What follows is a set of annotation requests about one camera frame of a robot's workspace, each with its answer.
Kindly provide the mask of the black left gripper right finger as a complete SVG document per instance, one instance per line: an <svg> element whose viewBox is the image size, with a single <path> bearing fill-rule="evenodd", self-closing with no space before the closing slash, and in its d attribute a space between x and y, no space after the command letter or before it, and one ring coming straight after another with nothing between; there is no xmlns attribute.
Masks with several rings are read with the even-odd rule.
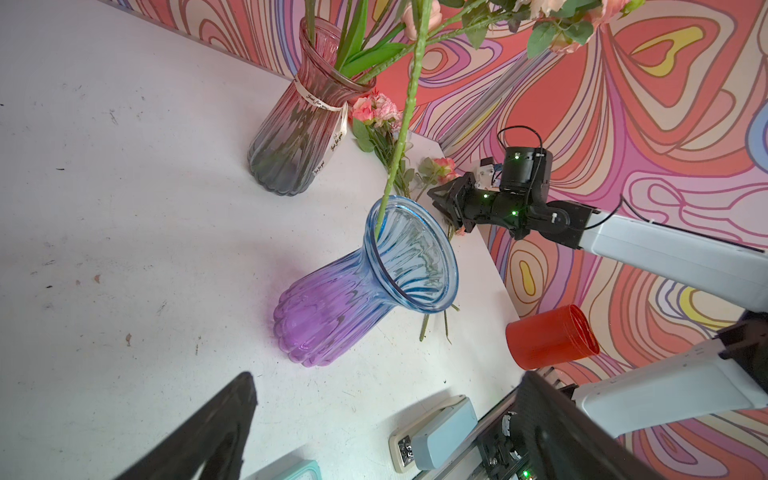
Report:
<svg viewBox="0 0 768 480"><path fill-rule="evenodd" d="M539 479L658 479L542 376L527 372L514 406Z"/></svg>

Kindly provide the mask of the cream carnation stem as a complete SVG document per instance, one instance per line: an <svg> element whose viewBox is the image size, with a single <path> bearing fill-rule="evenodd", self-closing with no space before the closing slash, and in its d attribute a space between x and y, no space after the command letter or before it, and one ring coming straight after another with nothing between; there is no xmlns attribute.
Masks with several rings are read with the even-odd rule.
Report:
<svg viewBox="0 0 768 480"><path fill-rule="evenodd" d="M616 18L624 18L644 5L642 1L439 1L442 22L429 31L427 45L464 36L477 49L485 41L490 27L504 24L515 33L524 23L530 23L530 34L526 54L533 58L546 50L558 53L572 53L586 45L598 29ZM389 10L396 9L399 20L403 11L401 1L386 3ZM378 26L368 28L372 40ZM366 83L383 73L401 58L411 54L415 42L406 39L403 33L396 42L408 44L408 48L395 59L379 68L352 80Z"/></svg>

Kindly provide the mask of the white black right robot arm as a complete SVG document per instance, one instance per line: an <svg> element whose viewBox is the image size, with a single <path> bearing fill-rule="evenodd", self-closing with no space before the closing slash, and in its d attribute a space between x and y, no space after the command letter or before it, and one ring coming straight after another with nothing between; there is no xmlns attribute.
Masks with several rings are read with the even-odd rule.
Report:
<svg viewBox="0 0 768 480"><path fill-rule="evenodd" d="M732 326L690 350L578 387L576 406L611 436L767 404L767 256L755 249L652 221L548 197L552 155L509 147L499 186L467 173L432 188L434 207L455 228L495 225L516 239L531 232L722 298L743 309Z"/></svg>

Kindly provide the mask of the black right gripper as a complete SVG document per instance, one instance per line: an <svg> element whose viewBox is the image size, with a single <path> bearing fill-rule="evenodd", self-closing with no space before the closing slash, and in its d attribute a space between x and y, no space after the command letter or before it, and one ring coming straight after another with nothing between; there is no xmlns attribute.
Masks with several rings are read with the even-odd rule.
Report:
<svg viewBox="0 0 768 480"><path fill-rule="evenodd" d="M522 227L522 196L479 189L471 173L432 188L427 195L454 230L463 228L470 233L476 225L495 225L511 231Z"/></svg>

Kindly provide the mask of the purple glass vase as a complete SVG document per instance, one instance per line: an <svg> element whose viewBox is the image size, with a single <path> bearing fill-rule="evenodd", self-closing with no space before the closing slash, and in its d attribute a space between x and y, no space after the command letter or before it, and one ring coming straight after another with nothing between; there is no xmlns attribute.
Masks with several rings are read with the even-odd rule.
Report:
<svg viewBox="0 0 768 480"><path fill-rule="evenodd" d="M393 308L438 314L450 308L459 270L438 221L411 199L371 208L362 246L295 281L274 309L274 334L295 363L326 366Z"/></svg>

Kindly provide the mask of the pink tulip bud stem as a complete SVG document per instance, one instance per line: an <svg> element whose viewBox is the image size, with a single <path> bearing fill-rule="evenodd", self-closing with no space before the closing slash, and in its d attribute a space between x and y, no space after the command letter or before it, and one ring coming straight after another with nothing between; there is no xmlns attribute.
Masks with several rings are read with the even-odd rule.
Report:
<svg viewBox="0 0 768 480"><path fill-rule="evenodd" d="M401 1L401 4L400 21L376 43L372 43L368 33L368 1L358 1L355 7L348 5L349 14L344 20L334 66L342 76L359 78L381 67L408 48L408 44L395 41L400 33L415 42L424 20L428 22L429 31L442 22L439 1Z"/></svg>

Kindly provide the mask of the green stem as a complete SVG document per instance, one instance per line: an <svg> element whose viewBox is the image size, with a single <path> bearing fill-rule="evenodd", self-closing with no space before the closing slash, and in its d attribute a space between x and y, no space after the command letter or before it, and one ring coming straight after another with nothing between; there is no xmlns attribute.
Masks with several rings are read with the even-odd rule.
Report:
<svg viewBox="0 0 768 480"><path fill-rule="evenodd" d="M407 133L409 131L410 123L413 119L415 107L416 107L416 95L418 91L419 79L422 73L422 62L425 54L427 39L429 37L429 22L432 11L432 1L423 0L418 1L415 6L412 7L413 14L419 13L420 20L417 28L417 39L415 42L415 49L413 55L413 63L410 69L410 77L407 90L407 98L405 103L405 109L403 111L401 128L399 131L398 139L393 151L391 162L388 169L388 178L383 195L381 197L380 205L377 211L376 225L373 230L374 239L377 240L381 232L383 231L384 217L386 214L387 204L389 202L394 182L397 177L397 172L400 166L400 162L403 158L405 151L405 145L407 140Z"/></svg>

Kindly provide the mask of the pink grey glass vase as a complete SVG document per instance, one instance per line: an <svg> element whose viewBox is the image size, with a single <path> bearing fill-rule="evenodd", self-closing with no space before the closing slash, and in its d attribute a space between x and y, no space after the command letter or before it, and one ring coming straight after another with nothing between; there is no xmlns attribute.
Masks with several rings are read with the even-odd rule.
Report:
<svg viewBox="0 0 768 480"><path fill-rule="evenodd" d="M300 22L302 63L247 152L252 176L266 190L294 196L307 190L347 131L349 104L372 91L334 68L341 30L319 19L315 42Z"/></svg>

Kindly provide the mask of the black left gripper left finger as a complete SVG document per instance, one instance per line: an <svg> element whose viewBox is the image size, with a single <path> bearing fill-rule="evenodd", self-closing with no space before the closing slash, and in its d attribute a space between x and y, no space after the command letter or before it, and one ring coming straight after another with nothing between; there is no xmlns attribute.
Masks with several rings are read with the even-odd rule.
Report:
<svg viewBox="0 0 768 480"><path fill-rule="evenodd" d="M121 479L238 479L257 392L242 372Z"/></svg>

